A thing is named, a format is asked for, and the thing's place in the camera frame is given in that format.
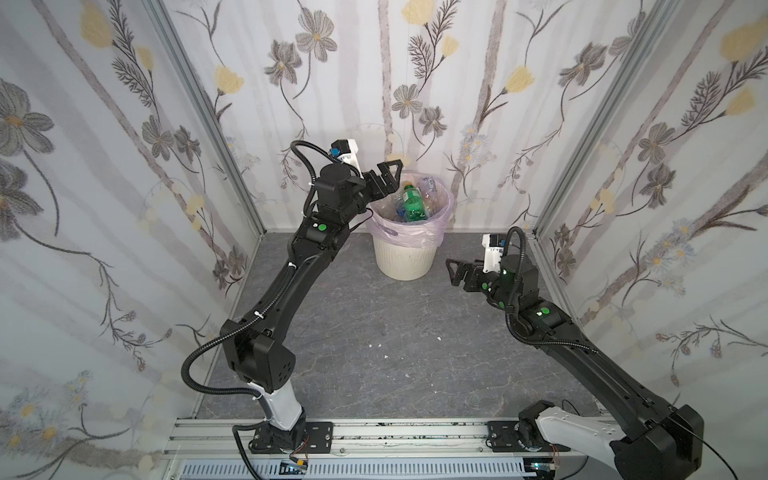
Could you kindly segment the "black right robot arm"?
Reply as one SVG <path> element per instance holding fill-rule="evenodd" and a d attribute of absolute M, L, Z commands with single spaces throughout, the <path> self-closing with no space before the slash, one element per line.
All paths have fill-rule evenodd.
<path fill-rule="evenodd" d="M 592 421 L 541 400 L 519 413 L 514 442 L 531 452 L 567 447 L 624 479 L 687 479 L 694 474 L 709 446 L 699 413 L 646 388 L 592 343 L 562 308 L 541 297 L 539 270 L 528 259 L 521 228 L 488 234 L 483 247 L 481 260 L 447 260 L 452 285 L 483 294 L 503 313 L 516 341 L 562 365 L 614 420 Z"/>

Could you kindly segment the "clear crushed bottle white cap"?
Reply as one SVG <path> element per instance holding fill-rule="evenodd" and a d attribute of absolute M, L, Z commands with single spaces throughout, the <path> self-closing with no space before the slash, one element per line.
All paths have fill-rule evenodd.
<path fill-rule="evenodd" d="M 437 183 L 432 176 L 425 176 L 419 180 L 419 190 L 425 202 L 433 202 L 438 199 Z"/>

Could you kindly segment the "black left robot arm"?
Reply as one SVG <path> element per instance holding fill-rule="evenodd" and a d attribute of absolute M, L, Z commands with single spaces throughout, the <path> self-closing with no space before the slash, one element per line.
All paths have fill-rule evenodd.
<path fill-rule="evenodd" d="M 290 150 L 307 169 L 310 184 L 286 262 L 247 314 L 226 321 L 217 337 L 195 349 L 181 365 L 182 381 L 198 393 L 256 399 L 266 418 L 252 426 L 254 442 L 288 453 L 308 441 L 306 413 L 290 383 L 296 356 L 284 344 L 291 322 L 353 232 L 351 221 L 367 212 L 371 203 L 396 193 L 403 170 L 402 161 L 396 159 L 360 171 L 347 159 L 353 153 L 348 140 L 334 142 L 330 150 L 295 140 Z M 215 347 L 222 348 L 243 386 L 214 388 L 193 379 L 195 361 Z"/>

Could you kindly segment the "green bottle yellow cap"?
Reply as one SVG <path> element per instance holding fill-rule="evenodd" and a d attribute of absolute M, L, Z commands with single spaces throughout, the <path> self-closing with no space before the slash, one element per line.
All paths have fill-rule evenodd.
<path fill-rule="evenodd" d="M 406 183 L 402 195 L 404 217 L 407 222 L 419 222 L 428 219 L 427 210 L 420 190 L 411 183 Z"/>

